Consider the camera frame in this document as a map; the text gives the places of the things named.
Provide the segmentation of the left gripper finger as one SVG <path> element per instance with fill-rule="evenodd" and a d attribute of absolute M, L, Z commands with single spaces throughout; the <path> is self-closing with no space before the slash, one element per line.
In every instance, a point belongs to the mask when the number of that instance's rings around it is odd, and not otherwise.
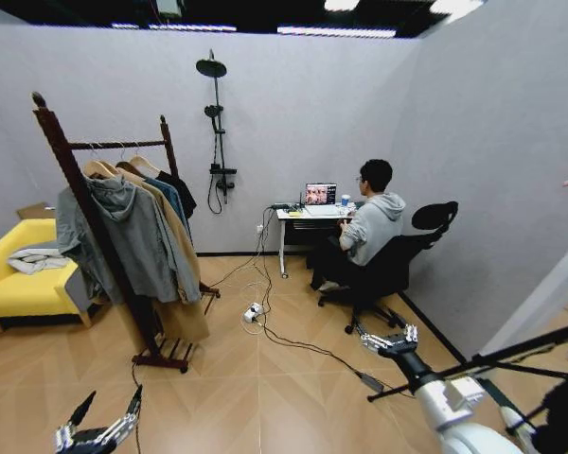
<path fill-rule="evenodd" d="M 143 386 L 138 385 L 125 414 L 113 422 L 101 435 L 101 445 L 118 447 L 137 428 L 142 403 Z"/>
<path fill-rule="evenodd" d="M 54 434 L 56 450 L 67 450 L 75 444 L 74 436 L 78 431 L 78 426 L 90 409 L 96 394 L 96 391 L 92 391 L 82 403 L 75 408 L 67 422 L 56 429 Z"/>

